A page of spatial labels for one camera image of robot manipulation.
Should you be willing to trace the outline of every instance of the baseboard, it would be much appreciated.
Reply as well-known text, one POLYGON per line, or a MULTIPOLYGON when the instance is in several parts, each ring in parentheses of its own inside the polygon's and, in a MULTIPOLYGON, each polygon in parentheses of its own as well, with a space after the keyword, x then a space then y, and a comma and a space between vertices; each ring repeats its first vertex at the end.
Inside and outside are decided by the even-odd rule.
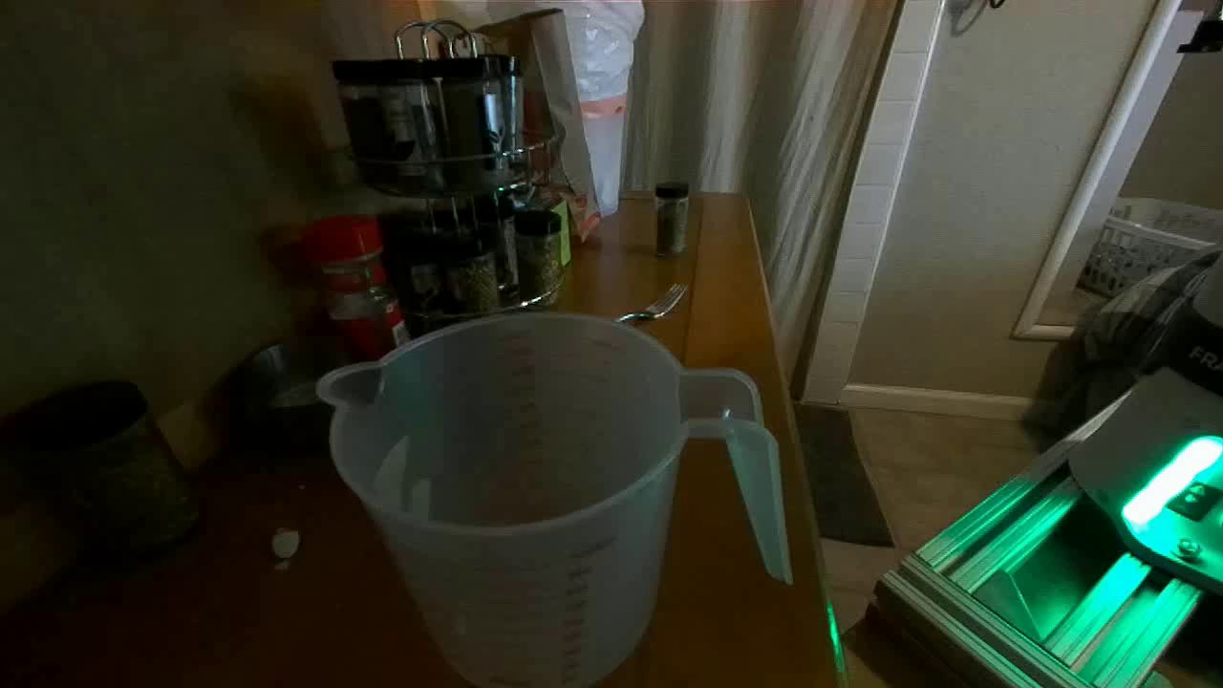
POLYGON ((993 419, 1020 419, 1036 405, 1031 397, 963 395, 963 388, 928 388, 928 386, 843 386, 842 402, 848 410, 955 414, 955 415, 993 415, 993 419))

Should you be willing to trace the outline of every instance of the rug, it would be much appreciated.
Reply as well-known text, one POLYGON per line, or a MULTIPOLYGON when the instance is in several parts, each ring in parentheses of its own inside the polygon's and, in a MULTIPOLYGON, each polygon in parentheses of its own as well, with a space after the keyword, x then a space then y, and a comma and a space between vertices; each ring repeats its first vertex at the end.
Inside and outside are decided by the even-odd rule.
POLYGON ((854 456, 848 415, 812 405, 801 405, 796 415, 817 533, 862 547, 890 547, 890 532, 877 513, 871 479, 854 456))

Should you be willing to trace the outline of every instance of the wooden countertop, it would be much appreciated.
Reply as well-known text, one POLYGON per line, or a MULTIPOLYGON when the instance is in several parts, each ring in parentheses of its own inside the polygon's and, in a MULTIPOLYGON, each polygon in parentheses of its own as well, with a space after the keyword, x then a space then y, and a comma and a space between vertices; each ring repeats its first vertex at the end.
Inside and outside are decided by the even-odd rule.
MULTIPOLYGON (((759 247, 746 197, 690 197, 690 251, 652 251, 650 197, 578 247, 559 308, 619 313, 687 282, 650 337, 687 368, 755 378, 783 452, 796 583, 764 574, 729 463, 679 463, 656 611, 608 682, 835 682, 835 625, 774 368, 759 247)), ((82 565, 0 619, 0 682, 463 682, 428 642, 374 526, 327 463, 216 458, 198 472, 194 539, 132 565, 82 565), (275 526, 303 553, 275 568, 275 526)))

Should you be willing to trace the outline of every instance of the measuring pitcher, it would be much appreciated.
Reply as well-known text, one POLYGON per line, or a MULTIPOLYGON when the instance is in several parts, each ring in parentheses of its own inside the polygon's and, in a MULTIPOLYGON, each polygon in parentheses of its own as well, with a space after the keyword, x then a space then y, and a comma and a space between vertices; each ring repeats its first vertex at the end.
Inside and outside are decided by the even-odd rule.
POLYGON ((634 654, 687 438, 729 446, 764 568, 791 582, 754 383, 684 370, 619 319, 456 323, 323 373, 322 397, 340 479, 473 682, 593 682, 634 654))

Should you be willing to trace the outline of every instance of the green light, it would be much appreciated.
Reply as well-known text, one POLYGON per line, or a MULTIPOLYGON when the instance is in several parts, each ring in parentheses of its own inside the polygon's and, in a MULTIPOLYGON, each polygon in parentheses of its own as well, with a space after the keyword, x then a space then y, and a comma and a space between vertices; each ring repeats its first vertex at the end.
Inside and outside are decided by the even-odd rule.
POLYGON ((1223 458, 1223 435, 1183 442, 1164 471, 1156 471, 1127 505, 1123 518, 1146 526, 1175 493, 1223 458))

